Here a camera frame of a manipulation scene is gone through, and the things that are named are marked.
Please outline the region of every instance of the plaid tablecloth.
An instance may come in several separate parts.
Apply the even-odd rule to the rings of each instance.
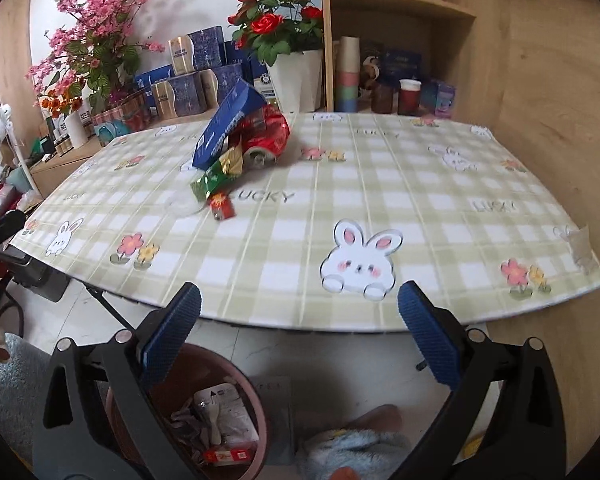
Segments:
[[[574,263],[571,219],[488,130],[368,114],[287,119],[278,164],[235,182],[235,218],[171,212],[206,122],[180,124],[112,142],[13,244],[136,301],[165,306],[191,281],[205,317],[306,330],[404,330],[396,294],[407,280],[463,323],[600,286],[596,260],[588,273]]]

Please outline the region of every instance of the red cup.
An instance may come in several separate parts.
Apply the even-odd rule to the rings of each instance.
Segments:
[[[422,83],[413,79],[400,79],[400,95],[398,96],[398,115],[411,115],[420,106],[420,86]]]

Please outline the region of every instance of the blue towel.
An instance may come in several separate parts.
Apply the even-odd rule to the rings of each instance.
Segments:
[[[362,480],[386,480],[410,450],[400,433],[333,430],[307,440],[296,459],[304,480],[329,480],[341,467],[352,468]]]

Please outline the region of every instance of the red can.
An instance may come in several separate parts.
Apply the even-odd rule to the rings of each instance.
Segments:
[[[282,113],[267,105],[245,117],[229,137],[229,146],[242,144],[242,156],[250,170],[261,170],[275,164],[285,151],[290,135]]]

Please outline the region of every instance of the blue box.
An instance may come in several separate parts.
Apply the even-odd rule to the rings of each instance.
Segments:
[[[183,75],[226,64],[222,27],[205,28],[169,40],[175,75]]]
[[[409,50],[388,48],[380,61],[380,77],[392,88],[400,88],[400,79],[420,79],[422,56]]]
[[[237,124],[247,115],[265,106],[264,97],[249,83],[238,79],[218,111],[209,121],[193,152],[193,167],[208,170],[218,159],[222,144]]]
[[[158,81],[173,77],[174,75],[173,66],[165,65],[136,76],[135,81],[138,90],[146,89],[144,91],[144,102],[149,107],[149,111],[151,112],[152,116],[156,116],[158,114],[158,110],[155,107],[154,93],[151,89],[151,85],[157,83]]]
[[[442,81],[431,79],[420,89],[420,105],[430,114],[443,119],[451,118],[456,88]]]
[[[224,49],[226,50],[227,65],[240,63],[242,66],[242,79],[249,84],[253,84],[253,73],[251,72],[251,61],[249,60],[248,51],[237,48],[235,41],[225,41]]]
[[[152,85],[158,115],[174,119],[206,112],[200,72],[185,74]]]
[[[200,80],[205,91],[206,106],[218,108],[241,77],[242,65],[239,63],[201,70]]]

